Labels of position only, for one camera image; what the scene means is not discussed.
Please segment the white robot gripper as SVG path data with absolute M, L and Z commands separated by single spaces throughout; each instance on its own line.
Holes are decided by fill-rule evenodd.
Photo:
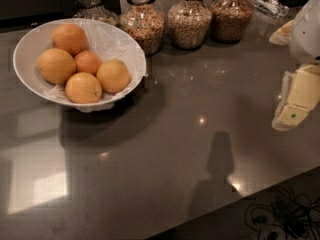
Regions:
M 308 0 L 293 21 L 269 38 L 275 45 L 288 45 L 291 55 L 303 64 L 282 79 L 280 102 L 272 127 L 289 131 L 299 126 L 320 102 L 320 0 Z

